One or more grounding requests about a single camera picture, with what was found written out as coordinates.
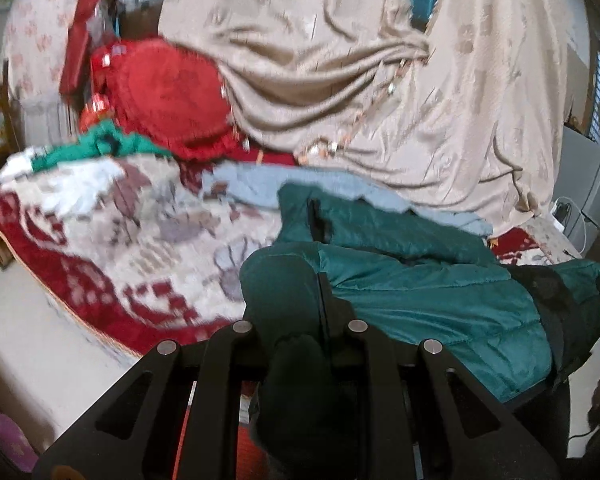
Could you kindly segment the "dark green puffer jacket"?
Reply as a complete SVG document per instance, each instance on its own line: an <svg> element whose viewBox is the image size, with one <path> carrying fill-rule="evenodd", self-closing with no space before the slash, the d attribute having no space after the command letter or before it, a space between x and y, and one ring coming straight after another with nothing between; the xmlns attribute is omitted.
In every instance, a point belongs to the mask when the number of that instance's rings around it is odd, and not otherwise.
<svg viewBox="0 0 600 480"><path fill-rule="evenodd" d="M504 266L478 236L316 186L284 185L282 229L239 272L268 350L250 408L285 478L336 477L352 448L342 353L321 341L321 290L402 344L440 342L499 401L564 382L600 338L600 263Z"/></svg>

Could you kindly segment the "floral red white blanket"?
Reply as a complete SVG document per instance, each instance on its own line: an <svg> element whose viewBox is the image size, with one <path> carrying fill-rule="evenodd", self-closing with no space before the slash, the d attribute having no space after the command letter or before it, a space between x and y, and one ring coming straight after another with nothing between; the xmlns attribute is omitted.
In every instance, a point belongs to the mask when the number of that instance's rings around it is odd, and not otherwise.
<svg viewBox="0 0 600 480"><path fill-rule="evenodd" d="M55 172L0 185L0 235L58 304L131 352L164 338L202 341L245 312L239 271L282 228L277 209L217 200L184 185L163 157L113 159L125 171L85 217L58 219L40 208L41 185ZM409 307L392 287L389 260L343 257L369 276L331 278L335 295L389 337L436 338L464 361L490 358L547 366L550 344L530 299L500 292L475 307L464 292L449 304Z"/></svg>

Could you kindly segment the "light blue fleece garment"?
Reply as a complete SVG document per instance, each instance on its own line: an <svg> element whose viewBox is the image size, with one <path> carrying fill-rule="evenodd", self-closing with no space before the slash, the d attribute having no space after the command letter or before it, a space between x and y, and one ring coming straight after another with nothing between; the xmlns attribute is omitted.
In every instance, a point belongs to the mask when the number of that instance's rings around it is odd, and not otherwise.
<svg viewBox="0 0 600 480"><path fill-rule="evenodd" d="M201 174L202 192L224 188L230 200L265 209L277 209L278 191L287 183L317 186L345 200L365 200L377 209L397 214L412 212L419 217L454 226L470 234L488 237L491 223L473 212L437 210L416 205L391 188L347 171L321 170L278 165L257 165L251 162L226 160Z"/></svg>

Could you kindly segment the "white knit glove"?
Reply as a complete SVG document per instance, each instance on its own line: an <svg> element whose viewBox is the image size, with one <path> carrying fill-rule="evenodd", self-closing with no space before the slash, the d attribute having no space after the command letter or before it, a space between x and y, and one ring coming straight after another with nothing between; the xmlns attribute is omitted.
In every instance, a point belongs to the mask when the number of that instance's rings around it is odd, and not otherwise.
<svg viewBox="0 0 600 480"><path fill-rule="evenodd" d="M109 157L63 162L41 185L42 213L58 219L88 216L124 176L124 169Z"/></svg>

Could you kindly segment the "red striped cloth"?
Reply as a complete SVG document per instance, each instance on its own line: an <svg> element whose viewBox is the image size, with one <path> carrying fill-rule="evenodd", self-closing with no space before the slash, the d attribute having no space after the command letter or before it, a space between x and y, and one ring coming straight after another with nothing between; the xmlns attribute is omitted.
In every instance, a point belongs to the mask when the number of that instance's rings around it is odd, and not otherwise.
<svg viewBox="0 0 600 480"><path fill-rule="evenodd" d="M296 166L297 162L289 153L266 150L265 148L234 148L226 155L227 159L235 162L251 162L258 165Z"/></svg>

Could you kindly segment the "grey cabinet appliance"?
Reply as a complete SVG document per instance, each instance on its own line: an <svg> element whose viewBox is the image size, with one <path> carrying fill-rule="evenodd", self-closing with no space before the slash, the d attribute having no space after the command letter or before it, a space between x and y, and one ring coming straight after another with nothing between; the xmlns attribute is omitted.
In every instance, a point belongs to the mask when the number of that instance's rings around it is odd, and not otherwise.
<svg viewBox="0 0 600 480"><path fill-rule="evenodd" d="M578 254L585 256L600 234L600 144L568 126L562 130L550 213Z"/></svg>

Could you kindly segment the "bright green knit garment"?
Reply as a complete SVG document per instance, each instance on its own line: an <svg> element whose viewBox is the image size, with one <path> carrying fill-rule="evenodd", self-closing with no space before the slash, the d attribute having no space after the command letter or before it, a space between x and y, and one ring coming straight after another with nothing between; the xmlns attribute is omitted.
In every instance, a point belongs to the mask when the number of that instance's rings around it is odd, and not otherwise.
<svg viewBox="0 0 600 480"><path fill-rule="evenodd" d="M55 145L42 155L34 155L31 159L31 167L36 174L55 168L64 162L107 156L120 158L134 154L172 157L169 150L155 144L148 136L137 132L124 133L111 119L106 119L91 126L86 133L80 134L76 142Z"/></svg>

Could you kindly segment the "beige patterned curtain cloth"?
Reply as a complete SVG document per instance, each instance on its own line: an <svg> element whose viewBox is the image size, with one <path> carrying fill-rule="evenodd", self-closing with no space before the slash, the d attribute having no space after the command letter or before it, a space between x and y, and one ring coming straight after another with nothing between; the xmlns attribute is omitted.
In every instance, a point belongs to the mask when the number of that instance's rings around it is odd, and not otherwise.
<svg viewBox="0 0 600 480"><path fill-rule="evenodd" d="M164 39L208 55L234 121L495 231L550 208L581 0L164 0Z"/></svg>

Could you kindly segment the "red ruffled heart pillow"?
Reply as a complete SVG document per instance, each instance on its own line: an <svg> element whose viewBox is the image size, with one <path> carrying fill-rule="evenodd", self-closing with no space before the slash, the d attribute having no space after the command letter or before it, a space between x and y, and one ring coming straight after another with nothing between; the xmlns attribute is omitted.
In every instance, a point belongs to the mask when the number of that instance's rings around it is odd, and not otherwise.
<svg viewBox="0 0 600 480"><path fill-rule="evenodd" d="M91 83L124 132L180 159L206 162L239 146L221 75L197 52L161 38L110 42L91 55Z"/></svg>

